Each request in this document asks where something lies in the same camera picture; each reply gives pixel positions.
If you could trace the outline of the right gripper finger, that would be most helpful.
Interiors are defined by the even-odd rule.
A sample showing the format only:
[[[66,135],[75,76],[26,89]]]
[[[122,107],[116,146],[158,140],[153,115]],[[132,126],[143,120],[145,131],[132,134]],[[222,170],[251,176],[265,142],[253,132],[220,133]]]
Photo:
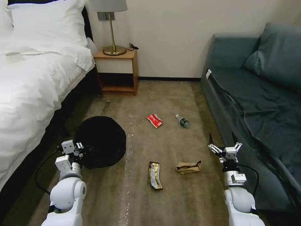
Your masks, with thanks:
[[[208,148],[216,155],[218,156],[219,158],[222,158],[223,157],[223,151],[217,147],[216,145],[214,145],[213,143],[213,138],[212,138],[212,134],[210,133],[209,134],[209,145],[208,145]]]
[[[232,134],[232,139],[233,139],[233,143],[234,143],[234,146],[233,146],[233,152],[234,153],[238,153],[239,149],[242,147],[242,143],[238,142],[238,138],[236,137],[236,135],[231,132]]]

